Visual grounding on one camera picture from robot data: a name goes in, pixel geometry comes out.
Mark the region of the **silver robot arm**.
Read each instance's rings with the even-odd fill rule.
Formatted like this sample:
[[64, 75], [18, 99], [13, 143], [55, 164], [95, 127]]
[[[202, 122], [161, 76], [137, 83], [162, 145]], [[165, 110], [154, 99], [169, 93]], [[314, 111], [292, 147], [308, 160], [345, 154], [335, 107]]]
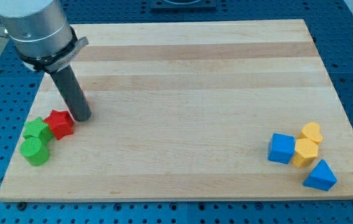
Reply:
[[0, 21], [32, 70], [60, 72], [89, 44], [77, 38], [59, 0], [0, 0]]

